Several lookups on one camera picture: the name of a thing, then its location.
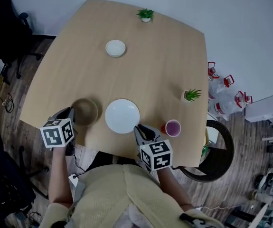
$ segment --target green plant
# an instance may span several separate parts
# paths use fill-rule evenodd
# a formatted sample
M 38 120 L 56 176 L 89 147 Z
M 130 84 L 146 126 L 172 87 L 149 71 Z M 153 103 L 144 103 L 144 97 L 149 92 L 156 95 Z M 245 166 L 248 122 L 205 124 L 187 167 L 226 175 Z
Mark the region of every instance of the green plant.
M 195 99 L 198 99 L 200 95 L 201 95 L 200 90 L 196 89 L 189 91 L 185 90 L 184 99 L 188 101 L 195 101 Z
M 142 10 L 138 10 L 139 13 L 137 13 L 138 16 L 140 16 L 141 19 L 148 19 L 150 18 L 151 20 L 153 20 L 153 13 L 154 11 L 152 10 L 147 10 L 147 9 L 142 9 Z

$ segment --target pink cup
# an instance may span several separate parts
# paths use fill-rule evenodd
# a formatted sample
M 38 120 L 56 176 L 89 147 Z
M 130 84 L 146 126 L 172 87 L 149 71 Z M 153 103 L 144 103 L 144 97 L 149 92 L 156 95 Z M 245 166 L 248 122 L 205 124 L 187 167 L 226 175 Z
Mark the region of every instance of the pink cup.
M 180 134 L 181 126 L 177 120 L 167 121 L 165 125 L 161 127 L 161 132 L 170 137 L 177 137 Z

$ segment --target beige shirt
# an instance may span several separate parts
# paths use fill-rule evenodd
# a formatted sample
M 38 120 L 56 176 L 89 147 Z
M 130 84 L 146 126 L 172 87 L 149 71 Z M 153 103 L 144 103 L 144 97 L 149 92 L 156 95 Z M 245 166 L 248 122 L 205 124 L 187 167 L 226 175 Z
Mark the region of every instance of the beige shirt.
M 135 205 L 155 228 L 192 227 L 179 218 L 184 211 L 178 203 L 162 192 L 159 183 L 138 166 L 98 167 L 81 175 L 79 181 L 85 184 L 85 190 L 70 218 L 73 227 L 113 228 L 130 204 Z M 188 210 L 186 214 L 204 220 L 207 227 L 223 227 L 199 210 Z M 56 221 L 66 220 L 67 215 L 68 208 L 52 203 L 40 227 L 49 228 Z

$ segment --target small plant pot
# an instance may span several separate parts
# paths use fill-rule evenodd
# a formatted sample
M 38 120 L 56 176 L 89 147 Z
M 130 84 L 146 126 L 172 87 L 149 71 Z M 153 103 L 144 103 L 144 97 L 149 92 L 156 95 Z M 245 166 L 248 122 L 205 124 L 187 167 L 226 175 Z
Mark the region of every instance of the small plant pot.
M 141 18 L 142 22 L 149 22 L 151 18 Z
M 183 93 L 180 95 L 180 100 L 181 100 L 182 102 L 185 102 L 185 103 L 191 103 L 191 101 L 186 100 L 186 99 L 184 98 L 185 92 L 188 92 L 188 91 L 187 91 L 187 90 L 184 90 L 184 91 L 183 91 Z

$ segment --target small white bowl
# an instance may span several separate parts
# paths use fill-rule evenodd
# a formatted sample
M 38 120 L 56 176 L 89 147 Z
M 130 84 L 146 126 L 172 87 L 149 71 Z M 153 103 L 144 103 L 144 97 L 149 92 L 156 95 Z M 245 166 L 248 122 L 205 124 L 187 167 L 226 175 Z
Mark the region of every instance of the small white bowl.
M 126 46 L 120 40 L 111 40 L 106 44 L 106 51 L 112 57 L 120 57 L 125 50 Z

